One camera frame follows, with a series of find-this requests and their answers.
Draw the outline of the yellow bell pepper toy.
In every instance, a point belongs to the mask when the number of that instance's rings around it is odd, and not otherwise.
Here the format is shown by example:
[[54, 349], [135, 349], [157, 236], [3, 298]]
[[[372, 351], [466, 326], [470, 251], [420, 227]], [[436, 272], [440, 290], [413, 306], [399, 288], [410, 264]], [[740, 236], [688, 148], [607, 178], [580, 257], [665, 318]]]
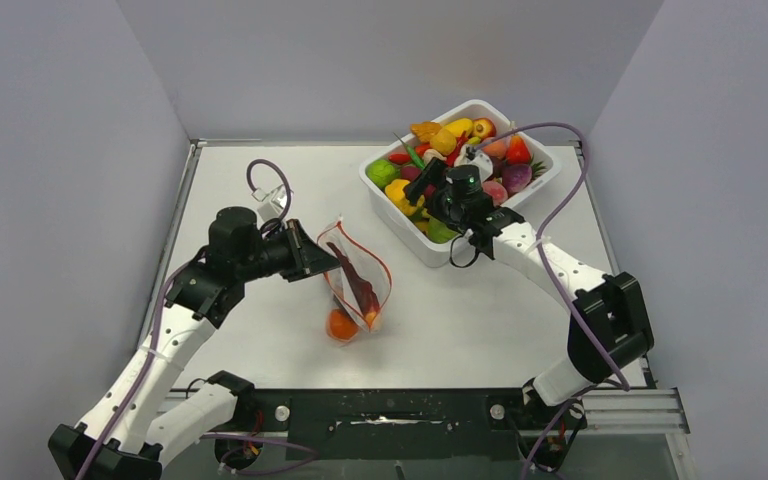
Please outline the yellow bell pepper toy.
[[396, 179], [384, 188], [386, 197], [406, 217], [412, 217], [424, 208], [423, 195], [415, 203], [411, 203], [405, 193], [405, 188], [410, 184], [409, 180]]

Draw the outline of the clear zip bag orange zipper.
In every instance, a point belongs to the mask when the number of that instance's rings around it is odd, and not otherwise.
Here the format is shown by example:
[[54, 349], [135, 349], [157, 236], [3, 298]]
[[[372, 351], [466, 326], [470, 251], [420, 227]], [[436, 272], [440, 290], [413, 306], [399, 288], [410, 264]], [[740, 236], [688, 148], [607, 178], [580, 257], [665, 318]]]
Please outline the clear zip bag orange zipper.
[[361, 331], [379, 331], [393, 287], [390, 269], [348, 234], [342, 217], [328, 224], [316, 243], [340, 263], [337, 269], [324, 274], [335, 304], [326, 321], [328, 335], [349, 342]]

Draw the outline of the orange fruit toy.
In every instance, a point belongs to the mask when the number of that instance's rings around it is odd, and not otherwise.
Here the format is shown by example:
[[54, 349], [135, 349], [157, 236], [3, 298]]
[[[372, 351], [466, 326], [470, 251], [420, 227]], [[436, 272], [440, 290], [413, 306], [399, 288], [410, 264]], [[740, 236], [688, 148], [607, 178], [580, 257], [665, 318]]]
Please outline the orange fruit toy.
[[330, 338], [342, 343], [351, 341], [359, 333], [359, 326], [340, 309], [330, 311], [325, 329]]

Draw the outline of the large pink peach toy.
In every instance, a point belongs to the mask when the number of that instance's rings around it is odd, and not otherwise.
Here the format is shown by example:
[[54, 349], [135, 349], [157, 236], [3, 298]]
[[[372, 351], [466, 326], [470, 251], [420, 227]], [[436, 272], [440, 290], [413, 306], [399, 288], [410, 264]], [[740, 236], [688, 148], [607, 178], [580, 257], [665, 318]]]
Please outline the large pink peach toy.
[[482, 183], [482, 189], [487, 193], [495, 207], [499, 207], [509, 199], [509, 194], [504, 185], [496, 180], [488, 180]]

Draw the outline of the purple onion toy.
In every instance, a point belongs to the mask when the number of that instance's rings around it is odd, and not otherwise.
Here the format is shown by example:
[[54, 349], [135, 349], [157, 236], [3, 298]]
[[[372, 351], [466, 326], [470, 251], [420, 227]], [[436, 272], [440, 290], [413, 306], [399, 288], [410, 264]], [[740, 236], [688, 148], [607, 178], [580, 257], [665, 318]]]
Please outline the purple onion toy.
[[533, 170], [530, 164], [507, 165], [502, 171], [502, 186], [509, 196], [523, 191], [532, 181]]

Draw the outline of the purple sweet potato toy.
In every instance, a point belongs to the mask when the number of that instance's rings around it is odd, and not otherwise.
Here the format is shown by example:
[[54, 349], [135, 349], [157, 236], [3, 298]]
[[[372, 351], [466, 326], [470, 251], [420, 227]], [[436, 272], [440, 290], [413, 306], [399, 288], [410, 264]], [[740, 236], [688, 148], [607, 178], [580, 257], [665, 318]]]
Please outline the purple sweet potato toy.
[[422, 170], [414, 165], [405, 165], [400, 169], [400, 178], [408, 182], [413, 182], [422, 173]]

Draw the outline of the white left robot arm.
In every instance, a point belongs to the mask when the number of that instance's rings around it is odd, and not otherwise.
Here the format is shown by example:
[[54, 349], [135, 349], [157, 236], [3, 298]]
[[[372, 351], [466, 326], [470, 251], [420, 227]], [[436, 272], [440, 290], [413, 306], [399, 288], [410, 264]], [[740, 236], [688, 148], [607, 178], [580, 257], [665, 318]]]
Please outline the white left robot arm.
[[48, 441], [66, 479], [158, 479], [164, 468], [243, 408], [251, 386], [221, 371], [166, 413], [161, 404], [186, 365], [243, 300], [248, 283], [278, 275], [288, 282], [340, 266], [295, 219], [263, 234], [245, 207], [220, 210], [208, 241], [161, 289], [151, 329], [98, 403]]

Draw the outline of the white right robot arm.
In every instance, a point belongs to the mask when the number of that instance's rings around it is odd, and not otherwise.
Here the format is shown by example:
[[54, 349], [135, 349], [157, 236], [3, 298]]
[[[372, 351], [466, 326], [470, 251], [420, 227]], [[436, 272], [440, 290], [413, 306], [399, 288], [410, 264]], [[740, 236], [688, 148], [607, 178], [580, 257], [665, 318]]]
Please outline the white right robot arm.
[[522, 274], [570, 313], [567, 343], [559, 360], [523, 386], [522, 411], [532, 425], [550, 425], [562, 403], [616, 378], [654, 345], [638, 280], [609, 274], [552, 244], [516, 211], [494, 204], [481, 185], [481, 167], [448, 167], [432, 160], [401, 188], [410, 207], [423, 207], [463, 235], [476, 253]]

